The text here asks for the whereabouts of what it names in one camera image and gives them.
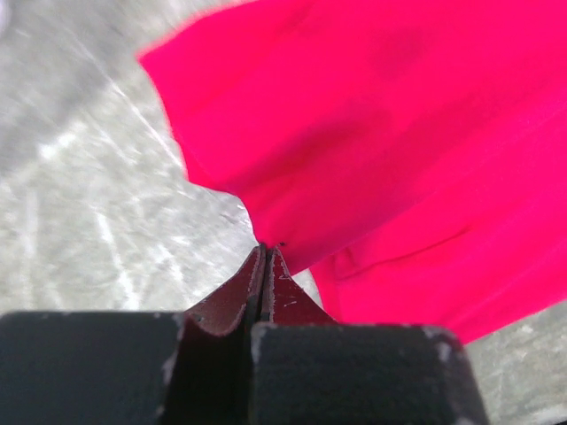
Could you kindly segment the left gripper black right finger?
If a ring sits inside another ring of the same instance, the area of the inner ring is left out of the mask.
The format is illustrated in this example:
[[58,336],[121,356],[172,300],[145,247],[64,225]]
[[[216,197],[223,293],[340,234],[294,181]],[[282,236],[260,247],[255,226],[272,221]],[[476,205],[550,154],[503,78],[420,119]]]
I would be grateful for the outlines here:
[[467,353],[445,328],[345,325],[267,253],[251,331],[252,424],[486,424]]

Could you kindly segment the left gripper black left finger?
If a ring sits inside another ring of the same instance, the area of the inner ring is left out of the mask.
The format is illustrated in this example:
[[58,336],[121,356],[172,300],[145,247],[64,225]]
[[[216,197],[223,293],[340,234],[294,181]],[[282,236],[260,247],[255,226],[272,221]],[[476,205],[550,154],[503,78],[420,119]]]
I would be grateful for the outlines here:
[[182,312],[1,317],[4,424],[240,424],[266,250]]

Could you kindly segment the pink-red t shirt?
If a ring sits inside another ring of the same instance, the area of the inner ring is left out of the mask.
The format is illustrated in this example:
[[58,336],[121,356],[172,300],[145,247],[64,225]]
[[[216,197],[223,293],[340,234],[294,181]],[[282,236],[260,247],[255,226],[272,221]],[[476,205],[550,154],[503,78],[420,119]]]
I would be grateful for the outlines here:
[[335,319],[471,342],[565,300],[565,2],[251,1],[140,62]]

